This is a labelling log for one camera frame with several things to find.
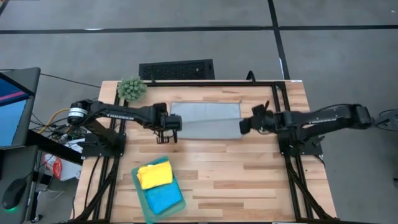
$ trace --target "green plant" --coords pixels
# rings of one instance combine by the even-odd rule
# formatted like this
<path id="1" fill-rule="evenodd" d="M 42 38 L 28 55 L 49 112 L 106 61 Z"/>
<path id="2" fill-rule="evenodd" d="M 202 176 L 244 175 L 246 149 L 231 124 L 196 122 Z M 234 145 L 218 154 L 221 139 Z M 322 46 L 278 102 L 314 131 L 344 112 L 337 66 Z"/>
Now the green plant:
<path id="1" fill-rule="evenodd" d="M 147 86 L 139 78 L 122 80 L 118 86 L 119 97 L 127 101 L 139 101 L 147 92 Z"/>

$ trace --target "monitor screen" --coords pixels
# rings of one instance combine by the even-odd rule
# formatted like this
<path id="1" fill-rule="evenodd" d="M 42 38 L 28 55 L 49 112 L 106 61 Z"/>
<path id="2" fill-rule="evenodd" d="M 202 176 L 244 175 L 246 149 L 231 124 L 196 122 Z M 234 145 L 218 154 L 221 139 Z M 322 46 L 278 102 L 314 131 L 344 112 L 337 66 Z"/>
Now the monitor screen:
<path id="1" fill-rule="evenodd" d="M 28 99 L 29 94 L 7 80 L 0 78 L 0 106 Z"/>

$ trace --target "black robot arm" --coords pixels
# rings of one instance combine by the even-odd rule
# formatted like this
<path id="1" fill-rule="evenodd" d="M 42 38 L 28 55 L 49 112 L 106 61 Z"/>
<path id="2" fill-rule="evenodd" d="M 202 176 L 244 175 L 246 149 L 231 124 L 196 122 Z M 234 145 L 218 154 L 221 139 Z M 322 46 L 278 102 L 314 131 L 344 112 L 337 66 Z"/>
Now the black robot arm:
<path id="1" fill-rule="evenodd" d="M 273 113 L 266 105 L 259 105 L 252 109 L 253 116 L 240 122 L 242 134 L 255 129 L 260 132 L 271 133 L 292 132 L 298 141 L 337 131 L 343 128 L 366 129 L 372 126 L 373 119 L 364 106 L 335 105 L 312 112 L 283 111 Z"/>
<path id="2" fill-rule="evenodd" d="M 82 100 L 72 103 L 68 115 L 68 123 L 73 126 L 84 126 L 110 145 L 115 143 L 117 133 L 106 129 L 97 118 L 108 117 L 135 121 L 145 129 L 153 130 L 157 135 L 157 142 L 168 143 L 169 137 L 164 131 L 173 131 L 174 141 L 177 142 L 177 131 L 182 128 L 181 116 L 169 115 L 165 103 L 157 103 L 141 108 L 128 108 L 102 103 L 100 101 Z"/>

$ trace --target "gray towel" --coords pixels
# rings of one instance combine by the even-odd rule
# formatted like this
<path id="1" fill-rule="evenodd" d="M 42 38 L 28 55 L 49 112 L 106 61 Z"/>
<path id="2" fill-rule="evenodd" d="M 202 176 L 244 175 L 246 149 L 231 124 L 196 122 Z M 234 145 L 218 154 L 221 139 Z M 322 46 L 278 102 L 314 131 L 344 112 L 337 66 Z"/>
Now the gray towel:
<path id="1" fill-rule="evenodd" d="M 240 103 L 173 102 L 171 113 L 182 117 L 181 139 L 239 139 Z"/>

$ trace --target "wooden tabletop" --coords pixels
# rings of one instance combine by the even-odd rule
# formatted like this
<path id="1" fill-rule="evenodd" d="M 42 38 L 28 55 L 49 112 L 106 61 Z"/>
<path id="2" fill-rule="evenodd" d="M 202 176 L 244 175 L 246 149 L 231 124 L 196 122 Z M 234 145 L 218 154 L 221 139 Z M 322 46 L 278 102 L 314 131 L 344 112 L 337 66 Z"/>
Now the wooden tabletop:
<path id="1" fill-rule="evenodd" d="M 99 100 L 113 104 L 117 81 L 103 82 Z M 291 110 L 308 111 L 302 82 L 286 81 Z M 251 87 L 150 87 L 140 103 L 131 107 L 173 101 L 241 101 L 242 117 L 251 116 L 253 106 L 271 101 L 267 86 Z M 99 121 L 109 127 L 110 119 Z M 135 122 L 126 123 L 127 144 L 120 159 L 111 222 L 143 222 L 131 170 L 161 156 L 169 156 L 172 169 L 187 202 L 185 210 L 163 222 L 271 222 L 294 221 L 294 211 L 283 157 L 275 134 L 251 133 L 238 140 L 178 140 L 156 144 L 155 135 Z M 91 170 L 96 158 L 86 159 L 75 199 L 76 214 L 83 211 Z M 336 216 L 323 164 L 313 156 L 302 156 L 309 191 L 331 216 Z M 96 167 L 89 201 L 98 189 L 102 159 Z M 305 207 L 298 190 L 302 216 Z M 104 217 L 107 193 L 100 217 Z"/>

